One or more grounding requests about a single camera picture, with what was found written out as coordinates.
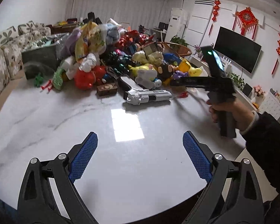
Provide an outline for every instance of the metal screw cap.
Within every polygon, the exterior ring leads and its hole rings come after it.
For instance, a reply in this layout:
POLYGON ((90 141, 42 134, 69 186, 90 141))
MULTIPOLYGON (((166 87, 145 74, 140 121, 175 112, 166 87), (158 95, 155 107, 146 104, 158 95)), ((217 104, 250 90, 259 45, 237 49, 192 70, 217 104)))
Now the metal screw cap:
POLYGON ((217 160, 222 160, 222 159, 223 159, 223 156, 222 156, 221 154, 216 154, 216 155, 215 155, 215 158, 216 158, 217 160))
POLYGON ((245 158, 245 159, 244 159, 244 163, 245 163, 245 164, 250 164, 250 160, 247 159, 247 158, 245 158))
POLYGON ((65 159, 65 158, 66 158, 66 154, 62 153, 62 154, 60 154, 60 155, 58 156, 58 158, 59 158, 60 160, 65 159))
POLYGON ((37 159, 36 158, 32 158, 31 161, 30 161, 32 164, 35 164, 37 162, 37 159))

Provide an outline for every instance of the white curtain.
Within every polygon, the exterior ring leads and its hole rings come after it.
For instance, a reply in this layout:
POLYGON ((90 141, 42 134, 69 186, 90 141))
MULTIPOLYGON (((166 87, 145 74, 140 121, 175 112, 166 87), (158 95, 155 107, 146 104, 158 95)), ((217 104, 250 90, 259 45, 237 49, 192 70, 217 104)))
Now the white curtain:
POLYGON ((172 8, 182 8, 184 0, 165 0, 165 4, 160 14, 160 22, 169 23, 172 8))
POLYGON ((173 7, 182 8, 184 0, 68 0, 66 18, 87 18, 94 12, 103 23, 109 18, 118 23, 129 23, 132 29, 139 25, 157 27, 169 23, 173 7))
POLYGON ((103 23, 114 18, 118 12, 120 0, 73 0, 71 17, 78 20, 87 18, 87 14, 94 12, 103 23))
POLYGON ((132 29, 139 25, 150 28, 158 25, 160 11, 165 0, 121 0, 119 23, 129 23, 132 29))
POLYGON ((72 18, 72 5, 74 0, 67 0, 65 9, 65 20, 72 18))

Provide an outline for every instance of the white marble table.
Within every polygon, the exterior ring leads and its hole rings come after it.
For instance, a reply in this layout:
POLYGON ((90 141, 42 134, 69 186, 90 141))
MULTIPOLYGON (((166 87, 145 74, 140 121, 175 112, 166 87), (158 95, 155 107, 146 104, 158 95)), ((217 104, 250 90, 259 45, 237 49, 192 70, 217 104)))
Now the white marble table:
POLYGON ((220 137, 206 100, 200 90, 195 97, 133 106, 120 94, 99 99, 72 82, 47 94, 23 81, 0 112, 0 198, 17 208, 30 159, 52 160, 93 131, 98 147, 75 186, 97 221, 128 223, 167 210, 206 185, 182 145, 184 132, 230 160, 245 146, 239 133, 235 140, 220 137))

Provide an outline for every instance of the green toy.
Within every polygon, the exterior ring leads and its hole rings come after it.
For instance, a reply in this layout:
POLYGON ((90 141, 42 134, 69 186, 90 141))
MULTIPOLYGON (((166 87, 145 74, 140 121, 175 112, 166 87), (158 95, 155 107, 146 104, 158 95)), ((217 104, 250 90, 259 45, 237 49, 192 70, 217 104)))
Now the green toy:
POLYGON ((57 90, 61 90, 61 86, 63 84, 63 79, 62 79, 61 75, 63 72, 65 72, 65 70, 62 69, 60 66, 54 72, 52 84, 53 84, 54 88, 56 88, 57 90))
POLYGON ((41 73, 38 73, 38 75, 34 79, 34 86, 40 87, 43 84, 43 77, 41 76, 41 73))

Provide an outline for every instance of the couch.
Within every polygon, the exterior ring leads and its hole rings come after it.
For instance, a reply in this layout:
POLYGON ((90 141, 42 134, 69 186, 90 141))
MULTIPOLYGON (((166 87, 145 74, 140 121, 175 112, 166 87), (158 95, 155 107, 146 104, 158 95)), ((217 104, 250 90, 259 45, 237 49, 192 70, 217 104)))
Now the couch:
POLYGON ((48 35, 51 35, 50 28, 33 21, 20 24, 18 31, 12 26, 0 32, 0 94, 10 80, 24 76, 22 49, 48 35))

